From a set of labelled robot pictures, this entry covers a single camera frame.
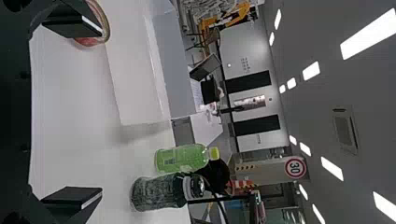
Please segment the white table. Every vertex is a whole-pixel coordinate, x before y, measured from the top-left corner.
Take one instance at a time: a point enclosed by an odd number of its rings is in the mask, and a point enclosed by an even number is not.
[[[154,176],[155,150],[175,142],[169,122],[121,125],[105,46],[84,49],[39,27],[31,56],[35,195],[43,198],[64,186],[102,187],[103,200],[89,223],[190,223],[187,207],[130,210],[134,180]]]
[[[190,119],[195,143],[208,146],[223,132],[221,118],[209,112],[196,113]]]

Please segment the red circle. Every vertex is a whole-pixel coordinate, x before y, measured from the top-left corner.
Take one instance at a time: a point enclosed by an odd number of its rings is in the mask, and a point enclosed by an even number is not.
[[[289,172],[289,170],[288,170],[289,164],[291,164],[293,161],[297,161],[297,162],[299,162],[300,164],[303,165],[303,171],[302,171],[300,174],[298,174],[298,175],[291,174],[291,173]],[[285,165],[285,172],[286,172],[286,174],[287,174],[289,177],[291,177],[291,178],[293,178],[293,179],[299,179],[299,178],[303,177],[303,176],[305,175],[305,173],[306,173],[306,165],[305,165],[305,162],[304,162],[303,160],[300,160],[300,159],[290,159],[290,160],[288,160],[288,161],[286,162],[286,165]]]

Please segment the ceiling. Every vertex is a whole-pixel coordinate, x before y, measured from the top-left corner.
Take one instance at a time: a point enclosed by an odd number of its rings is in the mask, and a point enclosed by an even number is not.
[[[326,223],[394,223],[376,209],[373,191],[396,203],[396,35],[347,60],[340,44],[395,6],[392,0],[268,0],[262,6],[267,34],[275,34],[277,82],[297,81],[281,96],[289,133],[311,148],[306,223],[319,223],[313,203]],[[315,61],[320,74],[304,81],[303,70]],[[353,110],[357,156],[338,143],[332,110],[339,105]],[[343,170],[344,181],[323,169],[321,157]]]

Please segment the green bottle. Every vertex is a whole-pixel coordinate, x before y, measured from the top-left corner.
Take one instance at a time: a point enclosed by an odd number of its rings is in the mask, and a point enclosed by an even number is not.
[[[162,174],[194,172],[204,168],[209,161],[220,158],[219,149],[207,149],[201,144],[160,149],[155,153],[155,166]]]

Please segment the bottle cap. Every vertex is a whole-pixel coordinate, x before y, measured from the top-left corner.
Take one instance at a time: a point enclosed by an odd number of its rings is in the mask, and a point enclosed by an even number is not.
[[[209,150],[210,160],[217,161],[218,159],[220,159],[220,151],[218,147],[211,147]]]

